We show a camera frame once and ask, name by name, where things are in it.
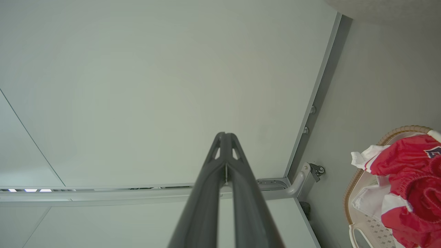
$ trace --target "floor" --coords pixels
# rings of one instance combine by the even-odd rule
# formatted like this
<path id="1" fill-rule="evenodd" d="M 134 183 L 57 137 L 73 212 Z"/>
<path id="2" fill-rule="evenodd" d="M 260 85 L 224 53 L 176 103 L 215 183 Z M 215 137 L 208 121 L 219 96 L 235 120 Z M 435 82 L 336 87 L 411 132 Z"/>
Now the floor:
<path id="1" fill-rule="evenodd" d="M 363 151 L 404 125 L 441 130 L 441 33 L 348 18 L 341 27 L 348 31 L 334 45 L 314 102 L 318 111 L 293 162 L 297 169 L 304 162 L 326 169 L 300 196 L 311 204 L 322 248 L 351 247 L 342 204 L 356 171 L 351 151 Z"/>

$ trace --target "red clothing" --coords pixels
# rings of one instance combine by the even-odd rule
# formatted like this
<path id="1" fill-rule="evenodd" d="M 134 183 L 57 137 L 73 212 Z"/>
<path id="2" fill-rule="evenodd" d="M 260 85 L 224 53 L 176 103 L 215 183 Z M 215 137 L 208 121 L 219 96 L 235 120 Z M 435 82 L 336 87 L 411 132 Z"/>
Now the red clothing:
<path id="1" fill-rule="evenodd" d="M 430 135 L 400 139 L 366 164 L 366 171 L 387 176 L 391 193 L 408 201 L 381 216 L 385 227 L 406 248 L 441 248 L 441 143 Z"/>

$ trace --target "pile of clothes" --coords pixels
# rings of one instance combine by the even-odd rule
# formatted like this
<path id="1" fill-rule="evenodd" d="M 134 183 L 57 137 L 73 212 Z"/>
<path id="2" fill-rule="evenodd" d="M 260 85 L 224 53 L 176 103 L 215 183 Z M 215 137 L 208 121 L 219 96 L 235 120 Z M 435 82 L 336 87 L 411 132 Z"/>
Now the pile of clothes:
<path id="1" fill-rule="evenodd" d="M 392 230 L 405 248 L 441 248 L 441 135 L 430 131 L 353 152 L 352 164 L 377 175 L 354 208 Z"/>

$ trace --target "laundry basket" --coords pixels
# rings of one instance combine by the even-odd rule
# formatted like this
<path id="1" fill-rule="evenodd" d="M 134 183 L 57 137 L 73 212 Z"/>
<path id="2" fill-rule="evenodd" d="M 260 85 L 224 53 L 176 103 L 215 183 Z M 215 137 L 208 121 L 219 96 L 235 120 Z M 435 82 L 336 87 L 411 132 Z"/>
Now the laundry basket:
<path id="1" fill-rule="evenodd" d="M 386 134 L 380 140 L 380 142 L 378 142 L 377 145 L 391 145 L 399 139 L 415 135 L 424 135 L 427 134 L 427 132 L 429 132 L 430 130 L 432 129 L 421 126 L 400 127 Z M 373 218 L 356 210 L 352 206 L 352 201 L 357 196 L 357 194 L 364 187 L 371 185 L 372 182 L 375 180 L 376 176 L 362 169 L 358 169 L 344 194 L 344 211 L 346 214 L 346 219 L 349 223 L 349 237 L 354 248 L 359 248 L 358 244 L 355 241 L 355 230 L 358 230 L 362 234 L 362 236 L 366 239 L 371 248 L 395 247 L 395 242 L 389 229 L 385 228 L 381 223 L 377 222 Z"/>

